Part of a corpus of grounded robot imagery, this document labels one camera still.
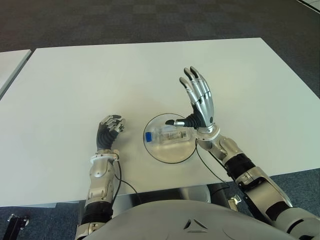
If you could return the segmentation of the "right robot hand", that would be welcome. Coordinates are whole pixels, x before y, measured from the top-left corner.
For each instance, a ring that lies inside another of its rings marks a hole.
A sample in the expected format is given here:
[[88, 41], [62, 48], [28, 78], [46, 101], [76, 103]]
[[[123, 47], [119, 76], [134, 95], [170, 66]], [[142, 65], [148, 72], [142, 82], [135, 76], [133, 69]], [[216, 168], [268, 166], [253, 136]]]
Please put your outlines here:
[[194, 128], [202, 134], [209, 134], [214, 130], [214, 103], [211, 90], [205, 78], [196, 68], [184, 68], [185, 77], [179, 82], [184, 87], [193, 113], [183, 119], [170, 119], [166, 125], [175, 127]]

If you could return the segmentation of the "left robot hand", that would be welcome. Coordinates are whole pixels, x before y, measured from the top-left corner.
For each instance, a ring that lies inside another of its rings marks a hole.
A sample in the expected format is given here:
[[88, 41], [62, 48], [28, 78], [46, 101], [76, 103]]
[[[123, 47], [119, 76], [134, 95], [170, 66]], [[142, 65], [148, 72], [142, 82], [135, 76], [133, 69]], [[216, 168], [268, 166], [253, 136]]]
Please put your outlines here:
[[111, 150], [115, 139], [125, 128], [125, 119], [120, 115], [108, 115], [100, 121], [96, 134], [97, 151]]

